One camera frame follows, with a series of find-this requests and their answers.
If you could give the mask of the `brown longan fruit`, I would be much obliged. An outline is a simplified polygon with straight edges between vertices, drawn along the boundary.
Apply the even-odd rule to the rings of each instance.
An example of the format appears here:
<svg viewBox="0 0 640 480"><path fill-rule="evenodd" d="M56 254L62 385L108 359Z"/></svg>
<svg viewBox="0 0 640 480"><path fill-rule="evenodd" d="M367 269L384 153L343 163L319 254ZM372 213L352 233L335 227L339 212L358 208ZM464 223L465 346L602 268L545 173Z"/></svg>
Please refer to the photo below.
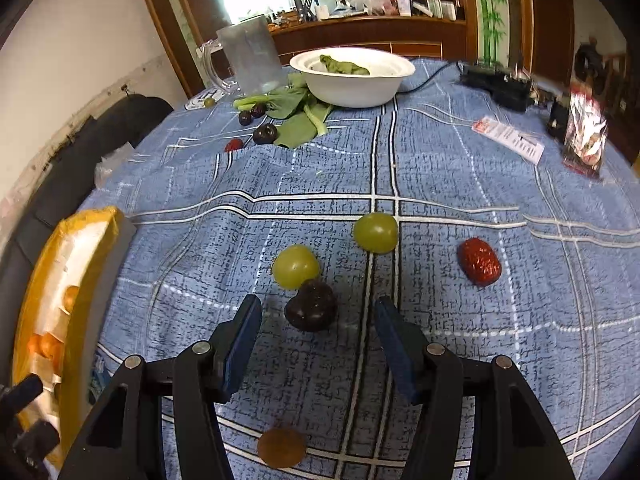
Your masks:
<svg viewBox="0 0 640 480"><path fill-rule="evenodd" d="M257 453L271 468L291 468L304 459L306 439L292 428L271 428L258 439Z"/></svg>

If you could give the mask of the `small orange tangerine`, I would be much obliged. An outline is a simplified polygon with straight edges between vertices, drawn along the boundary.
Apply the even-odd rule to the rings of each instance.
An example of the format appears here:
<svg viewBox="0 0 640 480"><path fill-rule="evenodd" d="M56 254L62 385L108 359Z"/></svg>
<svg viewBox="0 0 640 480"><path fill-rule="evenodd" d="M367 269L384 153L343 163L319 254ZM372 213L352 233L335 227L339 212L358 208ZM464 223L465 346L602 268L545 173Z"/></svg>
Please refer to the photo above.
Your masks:
<svg viewBox="0 0 640 480"><path fill-rule="evenodd" d="M79 287L76 285L67 286L63 292L62 307L68 313L71 314L74 310Z"/></svg>

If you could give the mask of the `red jujube date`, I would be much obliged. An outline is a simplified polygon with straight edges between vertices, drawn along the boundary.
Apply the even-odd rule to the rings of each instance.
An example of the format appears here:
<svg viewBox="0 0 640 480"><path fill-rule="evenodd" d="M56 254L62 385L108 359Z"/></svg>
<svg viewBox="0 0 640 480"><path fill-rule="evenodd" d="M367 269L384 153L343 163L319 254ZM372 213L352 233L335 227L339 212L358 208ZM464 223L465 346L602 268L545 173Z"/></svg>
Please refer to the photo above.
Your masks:
<svg viewBox="0 0 640 480"><path fill-rule="evenodd" d="M462 271L475 286L485 287L500 278L500 260L486 240L468 238L458 246L457 256Z"/></svg>

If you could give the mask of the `dark plum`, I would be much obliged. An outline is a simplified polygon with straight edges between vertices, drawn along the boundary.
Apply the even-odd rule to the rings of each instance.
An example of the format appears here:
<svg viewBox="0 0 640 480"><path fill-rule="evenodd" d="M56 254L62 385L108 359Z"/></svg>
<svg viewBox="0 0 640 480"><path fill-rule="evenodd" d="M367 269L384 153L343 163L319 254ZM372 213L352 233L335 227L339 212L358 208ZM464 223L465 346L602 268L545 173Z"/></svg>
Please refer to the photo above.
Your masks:
<svg viewBox="0 0 640 480"><path fill-rule="evenodd" d="M300 285L297 294L288 300L284 315L298 330L317 333L328 330L337 315L337 300L332 288L318 278Z"/></svg>

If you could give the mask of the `green grape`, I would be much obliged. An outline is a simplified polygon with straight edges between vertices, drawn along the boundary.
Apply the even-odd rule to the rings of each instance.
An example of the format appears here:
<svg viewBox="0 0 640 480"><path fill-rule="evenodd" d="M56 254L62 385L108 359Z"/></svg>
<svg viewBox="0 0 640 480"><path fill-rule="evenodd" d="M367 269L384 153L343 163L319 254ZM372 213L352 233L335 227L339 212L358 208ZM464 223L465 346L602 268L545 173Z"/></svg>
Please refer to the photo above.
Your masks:
<svg viewBox="0 0 640 480"><path fill-rule="evenodd" d="M318 278L320 272L314 253L299 244L283 249L272 264L274 280L285 289L298 289L303 282Z"/></svg>
<svg viewBox="0 0 640 480"><path fill-rule="evenodd" d="M366 252L387 254L398 243L398 224L390 214L370 212L356 221L352 235Z"/></svg>

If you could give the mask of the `yellow rimmed white tray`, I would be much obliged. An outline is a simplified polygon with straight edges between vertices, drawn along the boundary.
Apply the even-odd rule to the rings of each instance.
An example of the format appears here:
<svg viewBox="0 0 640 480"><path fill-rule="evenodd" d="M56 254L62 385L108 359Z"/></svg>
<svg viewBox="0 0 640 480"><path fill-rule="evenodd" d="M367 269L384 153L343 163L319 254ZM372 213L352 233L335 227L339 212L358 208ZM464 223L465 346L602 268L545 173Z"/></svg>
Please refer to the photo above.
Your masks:
<svg viewBox="0 0 640 480"><path fill-rule="evenodd" d="M11 384L37 375L43 392L18 420L25 428L38 419L50 422L60 443L47 456L61 469L67 452L90 411L88 392L96 345L112 290L136 227L115 206L76 212L50 235L32 270L18 316ZM74 310L62 307L63 292L76 285ZM32 334L51 333L64 344L62 370L27 349Z"/></svg>

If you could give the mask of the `blue plaid tablecloth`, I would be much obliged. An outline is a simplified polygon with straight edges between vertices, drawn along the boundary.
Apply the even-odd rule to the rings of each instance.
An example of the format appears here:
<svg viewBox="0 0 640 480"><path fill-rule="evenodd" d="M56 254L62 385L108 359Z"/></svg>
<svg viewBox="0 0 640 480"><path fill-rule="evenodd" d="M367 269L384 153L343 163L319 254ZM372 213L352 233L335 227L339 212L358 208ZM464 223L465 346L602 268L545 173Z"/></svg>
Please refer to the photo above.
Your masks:
<svg viewBox="0 0 640 480"><path fill-rule="evenodd" d="M273 479L266 430L301 432L309 452L285 479L396 479L418 409L398 392L373 325L390 296L428 339L458 356L510 356L534 390L574 473L595 479L639 417L639 181L612 148L594 179L565 166L544 113L512 113L465 88L455 67L416 62L413 92L370 110L334 110L299 148L250 143L229 101L170 114L89 208L136 227L96 348L104 382L130 354L176 356L262 300L242 387L218 416L233 473ZM544 144L538 165L472 130L488 116ZM233 139L244 148L227 152ZM398 224L387 254L366 252L356 221ZM502 266L475 286L458 246L479 237ZM337 300L328 330L285 318L272 264L307 246Z"/></svg>

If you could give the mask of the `black sofa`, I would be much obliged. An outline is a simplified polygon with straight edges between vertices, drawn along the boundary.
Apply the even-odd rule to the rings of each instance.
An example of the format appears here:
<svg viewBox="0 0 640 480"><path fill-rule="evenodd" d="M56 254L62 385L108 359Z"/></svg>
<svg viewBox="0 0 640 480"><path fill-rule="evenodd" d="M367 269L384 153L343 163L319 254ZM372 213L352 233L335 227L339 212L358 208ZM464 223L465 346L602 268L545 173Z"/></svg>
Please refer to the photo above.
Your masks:
<svg viewBox="0 0 640 480"><path fill-rule="evenodd" d="M137 146L170 113L157 96L132 94L97 118L89 117L53 157L52 169L1 252L1 383L11 383L13 346L23 297L40 252L58 222L75 212L94 189L101 159L128 143Z"/></svg>

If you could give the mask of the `white red paper card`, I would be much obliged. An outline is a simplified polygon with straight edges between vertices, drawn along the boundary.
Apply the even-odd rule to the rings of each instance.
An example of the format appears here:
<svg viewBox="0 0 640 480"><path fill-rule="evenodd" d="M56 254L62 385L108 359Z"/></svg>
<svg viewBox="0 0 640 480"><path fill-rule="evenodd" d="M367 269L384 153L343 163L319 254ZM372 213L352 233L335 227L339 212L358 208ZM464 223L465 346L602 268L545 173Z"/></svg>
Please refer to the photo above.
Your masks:
<svg viewBox="0 0 640 480"><path fill-rule="evenodd" d="M472 130L508 148L534 165L539 164L542 154L544 154L544 144L538 142L530 134L516 130L512 126L488 116L474 122Z"/></svg>

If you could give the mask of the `snack packet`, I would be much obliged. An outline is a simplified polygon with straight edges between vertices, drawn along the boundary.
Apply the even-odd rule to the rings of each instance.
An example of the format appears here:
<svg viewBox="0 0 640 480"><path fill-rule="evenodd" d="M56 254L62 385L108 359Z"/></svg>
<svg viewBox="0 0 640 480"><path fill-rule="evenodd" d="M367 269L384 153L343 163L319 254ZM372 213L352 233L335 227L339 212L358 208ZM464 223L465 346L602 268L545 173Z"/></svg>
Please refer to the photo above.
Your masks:
<svg viewBox="0 0 640 480"><path fill-rule="evenodd" d="M607 138L608 122L600 103L582 90L573 91L568 104L564 164L587 177L599 177Z"/></svg>

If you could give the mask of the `dark grapes by vegetable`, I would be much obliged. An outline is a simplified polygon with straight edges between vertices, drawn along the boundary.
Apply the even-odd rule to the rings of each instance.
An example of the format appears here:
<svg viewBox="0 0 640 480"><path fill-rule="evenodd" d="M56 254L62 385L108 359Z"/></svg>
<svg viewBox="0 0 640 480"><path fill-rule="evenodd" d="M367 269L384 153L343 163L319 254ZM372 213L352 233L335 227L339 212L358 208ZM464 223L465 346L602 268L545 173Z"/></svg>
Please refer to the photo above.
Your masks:
<svg viewBox="0 0 640 480"><path fill-rule="evenodd" d="M279 137L278 128L273 124L263 124L257 127L253 134L252 139L255 144L273 144Z"/></svg>

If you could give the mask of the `black power adapter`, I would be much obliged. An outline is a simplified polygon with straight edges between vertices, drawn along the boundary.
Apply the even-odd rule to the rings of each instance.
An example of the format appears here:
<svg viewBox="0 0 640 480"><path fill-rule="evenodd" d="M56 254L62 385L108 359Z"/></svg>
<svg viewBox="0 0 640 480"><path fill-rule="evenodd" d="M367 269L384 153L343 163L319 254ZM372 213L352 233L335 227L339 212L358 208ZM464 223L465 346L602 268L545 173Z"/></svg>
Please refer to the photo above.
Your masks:
<svg viewBox="0 0 640 480"><path fill-rule="evenodd" d="M529 74L501 64L462 64L460 81L470 88L486 91L496 104L514 112L524 113L534 104Z"/></svg>

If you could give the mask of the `green leafy vegetable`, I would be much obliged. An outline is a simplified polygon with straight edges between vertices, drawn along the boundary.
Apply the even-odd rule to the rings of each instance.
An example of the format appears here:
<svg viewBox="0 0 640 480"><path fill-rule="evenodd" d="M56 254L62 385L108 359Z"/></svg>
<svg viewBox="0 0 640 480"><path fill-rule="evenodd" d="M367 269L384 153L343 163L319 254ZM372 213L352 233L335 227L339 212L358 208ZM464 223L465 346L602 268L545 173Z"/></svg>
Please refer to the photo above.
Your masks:
<svg viewBox="0 0 640 480"><path fill-rule="evenodd" d="M284 86L236 99L233 107L244 126L253 119L271 119L271 122L262 122L260 125L275 125L279 137L273 144L291 150L327 134L329 128L326 120L332 112L330 104L318 100L311 93L301 73L289 73Z"/></svg>

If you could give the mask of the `white bowl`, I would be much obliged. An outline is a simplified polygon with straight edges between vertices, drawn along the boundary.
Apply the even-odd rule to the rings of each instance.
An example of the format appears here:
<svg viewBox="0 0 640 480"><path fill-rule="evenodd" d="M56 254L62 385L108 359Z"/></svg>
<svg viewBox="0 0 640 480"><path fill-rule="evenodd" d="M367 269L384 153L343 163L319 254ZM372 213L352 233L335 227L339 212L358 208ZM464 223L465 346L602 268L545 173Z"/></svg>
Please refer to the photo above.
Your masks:
<svg viewBox="0 0 640 480"><path fill-rule="evenodd" d="M402 56L360 47L322 48L296 54L290 66L311 94L338 107L371 108L390 102L416 71Z"/></svg>

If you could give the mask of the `clear glass mug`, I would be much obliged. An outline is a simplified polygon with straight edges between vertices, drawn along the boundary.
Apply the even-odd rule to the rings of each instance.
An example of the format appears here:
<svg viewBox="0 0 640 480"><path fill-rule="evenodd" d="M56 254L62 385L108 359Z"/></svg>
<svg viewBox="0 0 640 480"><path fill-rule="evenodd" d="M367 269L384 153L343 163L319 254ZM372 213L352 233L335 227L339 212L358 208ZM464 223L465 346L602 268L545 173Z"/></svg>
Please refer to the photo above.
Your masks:
<svg viewBox="0 0 640 480"><path fill-rule="evenodd" d="M268 93L286 85L286 73L263 15L219 29L198 47L207 89L233 96Z"/></svg>

